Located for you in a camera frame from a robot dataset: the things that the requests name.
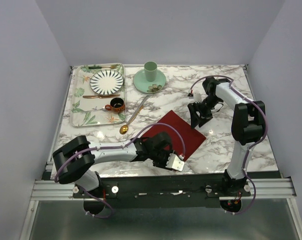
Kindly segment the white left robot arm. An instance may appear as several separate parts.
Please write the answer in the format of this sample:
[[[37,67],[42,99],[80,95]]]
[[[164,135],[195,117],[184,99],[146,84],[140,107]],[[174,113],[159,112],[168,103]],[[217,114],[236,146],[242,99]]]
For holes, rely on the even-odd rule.
[[[161,132],[154,137],[136,137],[119,143],[89,142],[80,135],[53,152],[56,167],[54,181],[60,184],[75,183],[95,198],[102,190],[101,180],[90,167],[107,162],[144,162],[152,160],[158,168],[168,169],[173,150],[171,138]]]

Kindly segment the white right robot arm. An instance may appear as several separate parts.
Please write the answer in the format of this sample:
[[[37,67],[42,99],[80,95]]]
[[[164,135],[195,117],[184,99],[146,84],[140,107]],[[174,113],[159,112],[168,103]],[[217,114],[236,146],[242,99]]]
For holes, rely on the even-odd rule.
[[[225,170],[221,191],[232,196],[244,188],[248,175],[246,172],[252,151],[267,136],[268,124],[265,116],[265,104],[254,101],[238,90],[228,76],[211,75],[200,78],[206,98],[190,89],[188,97],[194,101],[188,104],[191,127],[202,127],[212,118],[212,110],[217,104],[227,104],[233,110],[231,134],[235,145],[231,161]]]

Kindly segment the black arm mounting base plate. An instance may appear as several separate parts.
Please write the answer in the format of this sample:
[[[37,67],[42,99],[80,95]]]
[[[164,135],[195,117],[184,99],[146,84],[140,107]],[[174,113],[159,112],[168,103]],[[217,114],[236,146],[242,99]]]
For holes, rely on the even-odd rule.
[[[73,196],[84,203],[95,202],[98,197],[115,209],[142,208],[219,208],[221,198],[236,200],[250,196],[241,182],[231,188],[224,186],[221,173],[137,176],[101,178],[100,186],[85,193],[80,190]]]

